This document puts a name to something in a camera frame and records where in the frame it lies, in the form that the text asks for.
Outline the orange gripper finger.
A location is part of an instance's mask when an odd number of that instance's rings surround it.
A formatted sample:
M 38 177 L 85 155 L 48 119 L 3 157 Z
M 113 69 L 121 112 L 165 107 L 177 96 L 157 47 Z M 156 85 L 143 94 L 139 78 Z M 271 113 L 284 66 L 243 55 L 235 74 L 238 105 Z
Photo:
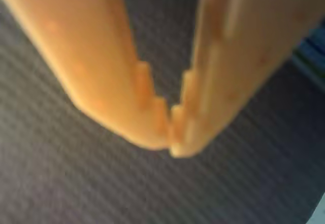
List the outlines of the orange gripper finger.
M 204 149 L 323 18 L 324 0 L 199 0 L 171 155 Z
M 169 147 L 166 104 L 138 59 L 124 0 L 3 1 L 79 110 L 139 147 Z

